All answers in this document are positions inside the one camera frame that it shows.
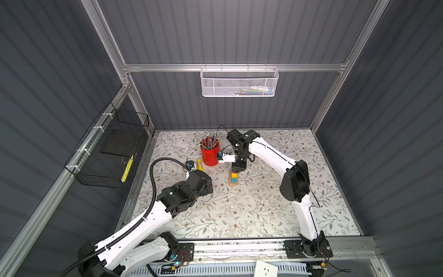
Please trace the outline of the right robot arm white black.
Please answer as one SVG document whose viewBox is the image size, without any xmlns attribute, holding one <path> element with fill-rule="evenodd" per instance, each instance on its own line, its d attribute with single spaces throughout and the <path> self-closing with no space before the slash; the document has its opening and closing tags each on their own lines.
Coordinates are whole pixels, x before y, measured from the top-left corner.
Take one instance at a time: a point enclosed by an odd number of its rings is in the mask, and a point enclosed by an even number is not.
<svg viewBox="0 0 443 277">
<path fill-rule="evenodd" d="M 250 155 L 270 165 L 281 176 L 281 195 L 294 207 L 300 225 L 303 253 L 307 257 L 321 255 L 320 245 L 327 242 L 327 239 L 313 213 L 308 164 L 304 160 L 297 161 L 285 156 L 253 130 L 241 134 L 233 129 L 228 132 L 227 140 L 234 148 L 234 153 L 219 153 L 218 161 L 231 162 L 231 169 L 235 173 L 246 169 Z"/>
</svg>

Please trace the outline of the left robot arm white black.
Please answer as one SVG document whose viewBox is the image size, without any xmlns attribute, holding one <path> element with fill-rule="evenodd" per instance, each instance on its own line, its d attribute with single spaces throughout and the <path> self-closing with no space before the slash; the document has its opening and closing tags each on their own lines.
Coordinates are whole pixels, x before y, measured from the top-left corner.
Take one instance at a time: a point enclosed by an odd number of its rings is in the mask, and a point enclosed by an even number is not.
<svg viewBox="0 0 443 277">
<path fill-rule="evenodd" d="M 118 232 L 96 245 L 84 244 L 78 252 L 78 261 L 61 272 L 66 276 L 78 268 L 83 277 L 125 277 L 135 269 L 168 258 L 174 260 L 179 242 L 168 232 L 154 241 L 143 244 L 151 233 L 181 212 L 192 207 L 200 196 L 213 193 L 211 177 L 201 170 L 187 168 L 187 179 L 157 192 L 153 174 L 154 166 L 167 158 L 152 162 L 150 178 L 153 196 L 148 208 Z"/>
</svg>

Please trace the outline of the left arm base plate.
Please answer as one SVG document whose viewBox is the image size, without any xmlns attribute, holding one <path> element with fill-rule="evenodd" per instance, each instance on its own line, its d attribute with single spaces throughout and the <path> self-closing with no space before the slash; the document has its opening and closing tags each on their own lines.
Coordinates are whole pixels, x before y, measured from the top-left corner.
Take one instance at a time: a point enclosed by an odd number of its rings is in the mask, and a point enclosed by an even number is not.
<svg viewBox="0 0 443 277">
<path fill-rule="evenodd" d="M 195 244 L 194 243 L 179 243 L 172 247 L 165 256 L 165 262 L 184 263 L 192 262 L 194 257 Z"/>
</svg>

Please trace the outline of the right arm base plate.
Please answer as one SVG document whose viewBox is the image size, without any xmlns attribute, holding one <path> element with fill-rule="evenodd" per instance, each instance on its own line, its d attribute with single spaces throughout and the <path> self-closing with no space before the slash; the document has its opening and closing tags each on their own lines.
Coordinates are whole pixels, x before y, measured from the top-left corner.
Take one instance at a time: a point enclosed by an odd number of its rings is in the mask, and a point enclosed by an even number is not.
<svg viewBox="0 0 443 277">
<path fill-rule="evenodd" d="M 283 243 L 283 249 L 290 259 L 299 258 L 331 258 L 333 251 L 328 240 L 303 241 L 287 240 Z"/>
</svg>

